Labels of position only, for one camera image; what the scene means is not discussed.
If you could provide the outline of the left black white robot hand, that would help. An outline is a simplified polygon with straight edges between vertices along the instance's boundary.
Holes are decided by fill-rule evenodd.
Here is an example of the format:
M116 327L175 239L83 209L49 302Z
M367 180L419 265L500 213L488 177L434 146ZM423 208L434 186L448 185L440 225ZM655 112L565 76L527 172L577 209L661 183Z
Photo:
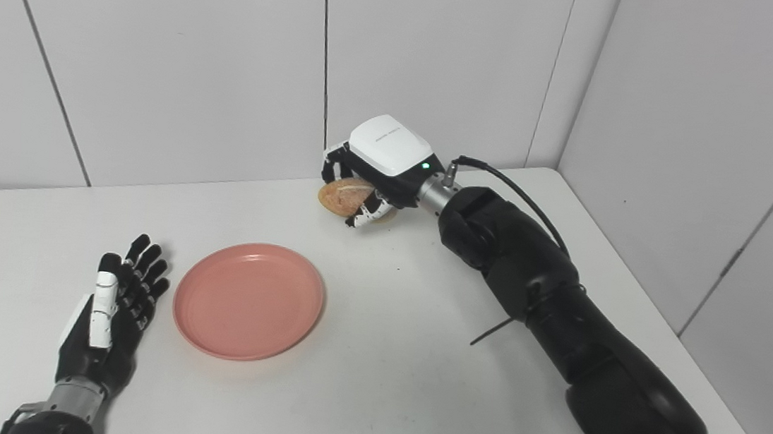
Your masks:
M170 288L165 258L148 234L132 241L125 255L102 255L95 288L60 345L56 380L83 376L108 397L127 386L138 346Z

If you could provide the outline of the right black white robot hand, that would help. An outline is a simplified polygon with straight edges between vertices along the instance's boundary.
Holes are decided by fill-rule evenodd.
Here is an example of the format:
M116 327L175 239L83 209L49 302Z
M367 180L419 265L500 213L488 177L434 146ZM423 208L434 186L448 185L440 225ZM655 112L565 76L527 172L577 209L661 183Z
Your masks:
M347 226L359 228L392 209L418 207L422 186L445 171L430 145L392 116L380 115L325 150L321 171L325 184L359 178L373 186L362 205L347 215Z

